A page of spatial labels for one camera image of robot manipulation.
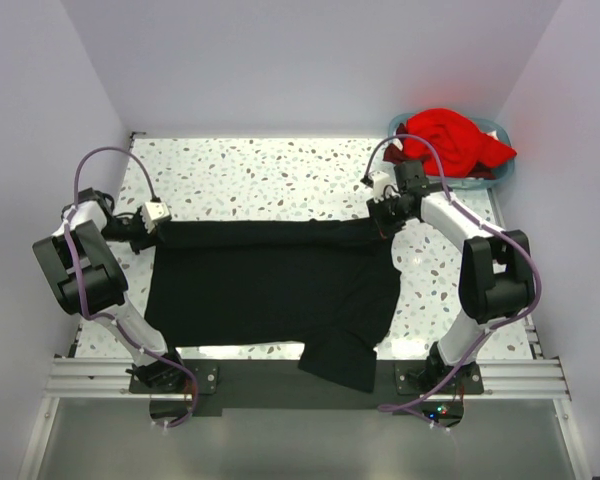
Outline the black t shirt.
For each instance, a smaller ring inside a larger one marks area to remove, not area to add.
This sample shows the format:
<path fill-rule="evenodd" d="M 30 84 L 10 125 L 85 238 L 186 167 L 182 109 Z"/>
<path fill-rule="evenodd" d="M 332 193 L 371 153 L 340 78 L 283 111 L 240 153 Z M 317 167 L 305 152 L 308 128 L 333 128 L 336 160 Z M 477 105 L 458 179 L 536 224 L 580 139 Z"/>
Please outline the black t shirt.
<path fill-rule="evenodd" d="M 173 347 L 299 342 L 299 368 L 369 393 L 400 296 L 394 234 L 346 221 L 170 222 L 145 319 Z"/>

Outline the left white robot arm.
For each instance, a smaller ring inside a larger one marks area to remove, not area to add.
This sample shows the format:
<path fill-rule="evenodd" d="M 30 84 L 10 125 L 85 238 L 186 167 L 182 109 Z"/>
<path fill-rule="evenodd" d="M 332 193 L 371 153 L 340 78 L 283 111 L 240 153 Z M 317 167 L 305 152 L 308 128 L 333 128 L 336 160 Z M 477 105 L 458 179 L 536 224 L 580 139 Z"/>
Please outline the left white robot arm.
<path fill-rule="evenodd" d="M 171 219 L 154 197 L 132 215 L 116 215 L 113 197 L 88 188 L 61 214 L 61 226 L 32 245 L 48 285 L 69 315 L 79 315 L 111 333 L 131 355 L 127 371 L 145 387 L 181 392 L 190 375 L 174 347 L 150 326 L 129 298 L 129 284 L 111 242 L 127 243 L 138 255 L 158 243 L 160 224 Z"/>

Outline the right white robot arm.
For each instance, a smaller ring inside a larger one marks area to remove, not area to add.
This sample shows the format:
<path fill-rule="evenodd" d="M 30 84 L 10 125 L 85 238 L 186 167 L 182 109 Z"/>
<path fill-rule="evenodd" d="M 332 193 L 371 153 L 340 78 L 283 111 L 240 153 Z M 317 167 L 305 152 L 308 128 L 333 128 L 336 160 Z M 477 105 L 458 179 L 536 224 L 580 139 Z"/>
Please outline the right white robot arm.
<path fill-rule="evenodd" d="M 537 268 L 531 262 L 528 237 L 478 216 L 443 183 L 431 182 L 418 162 L 395 166 L 393 175 L 369 171 L 362 183 L 372 191 L 367 209 L 382 233 L 419 220 L 461 253 L 461 309 L 431 346 L 422 370 L 409 374 L 409 381 L 422 391 L 449 392 L 491 333 L 534 304 Z"/>

